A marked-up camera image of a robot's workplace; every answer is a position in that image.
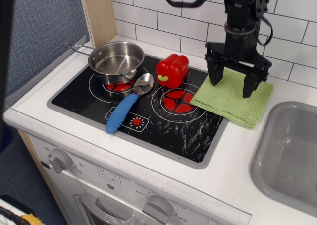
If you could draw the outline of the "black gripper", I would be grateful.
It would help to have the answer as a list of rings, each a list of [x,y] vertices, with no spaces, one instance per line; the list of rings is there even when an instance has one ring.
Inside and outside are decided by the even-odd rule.
[[[246,75],[243,98],[249,98],[258,85],[267,80],[268,69],[272,64],[257,52],[259,30],[259,26],[247,30],[226,26],[224,43],[205,44],[205,60],[212,85],[217,85],[221,81],[225,67]]]

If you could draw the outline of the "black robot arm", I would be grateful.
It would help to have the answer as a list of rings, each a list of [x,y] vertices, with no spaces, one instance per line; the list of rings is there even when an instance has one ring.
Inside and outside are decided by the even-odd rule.
[[[261,22],[270,22],[264,17],[269,0],[224,0],[227,21],[224,43],[207,42],[205,59],[209,79],[217,85],[223,78],[225,68],[245,75],[243,97],[248,98],[262,81],[268,78],[271,62],[257,51],[260,44]]]

